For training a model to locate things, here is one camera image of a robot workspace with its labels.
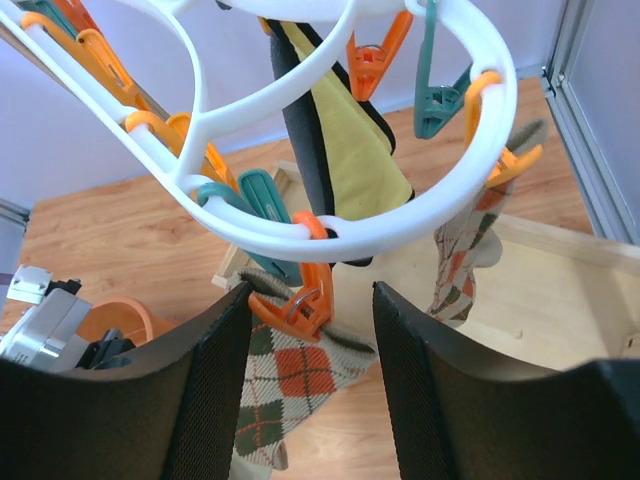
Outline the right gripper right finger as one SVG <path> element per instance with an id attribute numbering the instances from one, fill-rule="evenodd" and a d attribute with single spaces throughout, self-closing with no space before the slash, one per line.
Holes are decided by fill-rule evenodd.
<path id="1" fill-rule="evenodd" d="M 554 371 L 493 350 L 383 282 L 373 317 L 404 479 L 635 479 L 639 363 Z"/>

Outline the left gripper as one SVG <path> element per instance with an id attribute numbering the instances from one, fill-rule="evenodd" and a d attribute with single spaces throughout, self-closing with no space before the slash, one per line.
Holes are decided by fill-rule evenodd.
<path id="1" fill-rule="evenodd" d="M 105 368 L 108 368 L 108 363 L 113 357 L 134 348 L 134 342 L 125 338 L 120 329 L 111 328 L 105 332 L 100 340 L 88 345 L 80 357 L 79 367 L 91 370 L 101 369 L 104 365 Z"/>

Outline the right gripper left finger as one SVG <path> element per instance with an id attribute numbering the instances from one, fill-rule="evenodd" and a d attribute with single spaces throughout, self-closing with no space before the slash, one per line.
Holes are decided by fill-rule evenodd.
<path id="1" fill-rule="evenodd" d="M 225 479 L 251 331 L 241 284 L 98 368 L 1 364 L 5 479 Z"/>

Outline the beige orange argyle sock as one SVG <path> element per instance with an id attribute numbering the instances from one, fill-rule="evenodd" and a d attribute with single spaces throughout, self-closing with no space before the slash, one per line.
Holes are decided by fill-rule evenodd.
<path id="1" fill-rule="evenodd" d="M 287 469 L 285 436 L 376 359 L 371 342 L 344 329 L 324 327 L 309 342 L 253 315 L 230 477 L 268 479 Z"/>

